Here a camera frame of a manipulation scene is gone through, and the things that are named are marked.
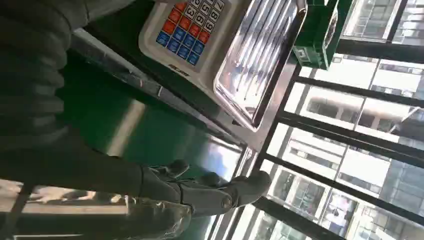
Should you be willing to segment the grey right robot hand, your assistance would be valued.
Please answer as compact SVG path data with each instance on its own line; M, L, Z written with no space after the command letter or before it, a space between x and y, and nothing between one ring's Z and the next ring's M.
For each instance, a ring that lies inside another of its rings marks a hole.
M0 184L17 184L0 205L0 237L73 235L77 240L167 240L197 218L256 202L265 171L221 183L209 173L180 179L181 161L143 166L92 149L68 129L0 134Z

